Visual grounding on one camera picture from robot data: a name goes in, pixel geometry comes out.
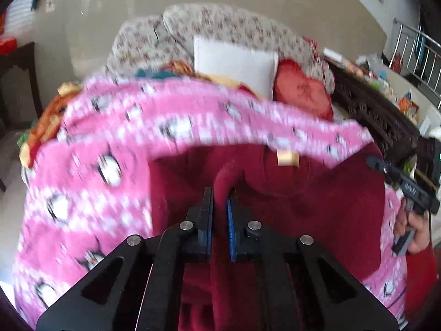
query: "red pillow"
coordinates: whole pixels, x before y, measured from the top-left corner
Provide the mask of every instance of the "red pillow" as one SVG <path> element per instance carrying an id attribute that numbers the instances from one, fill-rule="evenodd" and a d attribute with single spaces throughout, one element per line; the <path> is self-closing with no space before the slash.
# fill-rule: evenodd
<path id="1" fill-rule="evenodd" d="M 325 86 L 306 76 L 299 64 L 292 59 L 279 62 L 274 81 L 274 100 L 328 121 L 332 121 L 334 117 L 331 97 Z"/>

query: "floral sofa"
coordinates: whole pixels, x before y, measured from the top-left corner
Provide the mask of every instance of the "floral sofa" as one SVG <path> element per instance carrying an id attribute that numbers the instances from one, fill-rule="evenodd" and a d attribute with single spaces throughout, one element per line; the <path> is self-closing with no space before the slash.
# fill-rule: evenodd
<path id="1" fill-rule="evenodd" d="M 334 77 L 318 56 L 314 41 L 297 36 L 275 20 L 228 5 L 174 5 L 160 16 L 126 21 L 113 42 L 106 71 L 129 77 L 139 68 L 158 67 L 174 59 L 193 66 L 194 35 L 276 50 L 280 59 L 293 59 L 307 76 L 322 81 L 328 93 L 334 90 Z"/>

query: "dark wooden table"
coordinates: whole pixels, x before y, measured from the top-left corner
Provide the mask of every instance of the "dark wooden table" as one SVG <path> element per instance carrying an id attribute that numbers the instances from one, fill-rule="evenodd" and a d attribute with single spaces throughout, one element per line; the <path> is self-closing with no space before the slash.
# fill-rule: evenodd
<path id="1" fill-rule="evenodd" d="M 383 158 L 401 168 L 416 153 L 418 128 L 366 81 L 331 60 L 327 62 L 336 81 L 332 102 L 367 127 Z"/>
<path id="2" fill-rule="evenodd" d="M 15 51 L 7 54 L 0 55 L 0 78 L 10 70 L 13 66 L 21 68 L 23 71 L 28 70 L 29 82 L 32 93 L 32 99 L 34 100 L 34 107 L 37 113 L 37 117 L 40 118 L 43 113 L 43 106 L 41 105 L 40 92 L 38 90 L 37 75 L 35 73 L 35 57 L 34 57 L 35 43 L 30 42 L 24 46 L 20 46 Z M 6 129 L 21 129 L 23 126 L 14 125 L 7 111 L 1 86 L 0 86 L 0 118 L 3 120 Z"/>

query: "metal screw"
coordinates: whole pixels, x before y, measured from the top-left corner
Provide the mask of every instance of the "metal screw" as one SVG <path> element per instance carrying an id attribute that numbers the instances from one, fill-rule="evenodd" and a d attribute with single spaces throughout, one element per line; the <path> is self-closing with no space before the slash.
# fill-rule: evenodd
<path id="1" fill-rule="evenodd" d="M 300 237 L 300 242 L 304 245 L 311 245 L 314 243 L 314 238 L 310 235 L 302 235 Z"/>
<path id="2" fill-rule="evenodd" d="M 141 237 L 139 235 L 131 235 L 127 238 L 127 244 L 130 246 L 138 245 L 141 242 Z"/>
<path id="3" fill-rule="evenodd" d="M 190 230 L 190 229 L 193 228 L 193 226 L 194 226 L 193 223 L 191 221 L 188 221 L 188 220 L 183 221 L 182 223 L 179 224 L 179 227 L 182 230 Z"/>
<path id="4" fill-rule="evenodd" d="M 252 220 L 248 223 L 248 227 L 251 230 L 259 230 L 262 227 L 261 222 L 257 221 L 257 220 Z"/>

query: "penguin print blanket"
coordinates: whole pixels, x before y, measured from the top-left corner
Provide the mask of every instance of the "penguin print blanket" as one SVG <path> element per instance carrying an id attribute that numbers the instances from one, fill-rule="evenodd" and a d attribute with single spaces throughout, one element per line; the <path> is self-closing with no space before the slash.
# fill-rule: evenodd
<path id="1" fill-rule="evenodd" d="M 263 144 L 329 168 L 372 142 L 354 121 L 326 122 L 206 81 L 90 79 L 44 144 L 29 179 L 15 260 L 16 307 L 38 317 L 128 235 L 153 236 L 148 161 L 195 146 Z M 404 288 L 390 252 L 400 206 L 386 188 L 380 269 L 364 280 L 385 305 Z M 399 316 L 404 298 L 392 312 Z"/>

